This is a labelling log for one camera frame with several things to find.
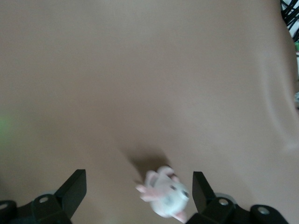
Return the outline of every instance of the green light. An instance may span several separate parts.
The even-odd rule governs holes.
[[[295,48],[296,48],[296,51],[299,51],[299,42],[295,42]]]
[[[11,119],[9,117],[0,116],[0,144],[9,142],[11,131]]]

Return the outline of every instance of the stuffed bunny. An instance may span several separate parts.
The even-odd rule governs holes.
[[[158,215],[186,222],[184,208],[189,200],[189,193],[174,175],[172,168],[163,166],[157,172],[148,171],[144,185],[138,185],[136,189],[141,192],[140,198],[149,202]]]

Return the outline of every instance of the bunny ear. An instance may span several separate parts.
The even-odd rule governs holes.
[[[136,189],[137,189],[140,193],[144,193],[144,192],[146,192],[146,187],[143,186],[143,185],[141,185],[141,184],[137,185],[137,186],[136,186]]]
[[[184,211],[175,214],[173,217],[182,223],[185,223],[187,221],[187,215]]]
[[[149,170],[147,173],[146,173],[146,176],[145,176],[145,181],[144,181],[144,185],[146,187],[148,186],[151,186],[153,187],[156,180],[158,179],[159,177],[159,174],[156,173],[155,171],[153,170]]]
[[[177,176],[172,176],[171,179],[172,179],[174,182],[180,183],[179,178],[178,178]]]
[[[146,192],[141,193],[140,198],[145,202],[153,202],[160,200],[164,196],[164,192],[158,191],[154,188],[146,188]]]
[[[174,174],[174,170],[170,168],[169,166],[162,166],[157,170],[157,173],[163,174],[166,176],[171,176]]]

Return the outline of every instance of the table surface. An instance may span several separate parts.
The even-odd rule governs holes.
[[[176,224],[139,198],[170,164],[192,190],[298,223],[294,45],[278,0],[0,2],[0,200],[85,168],[75,224]],[[188,217],[196,212],[190,200]]]

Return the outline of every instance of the white plush toy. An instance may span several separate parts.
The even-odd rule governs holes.
[[[189,200],[189,193],[174,175],[172,168],[163,166],[157,172],[148,171],[144,185],[138,185],[136,189],[141,192],[140,198],[149,202],[158,215],[186,222],[184,208]]]

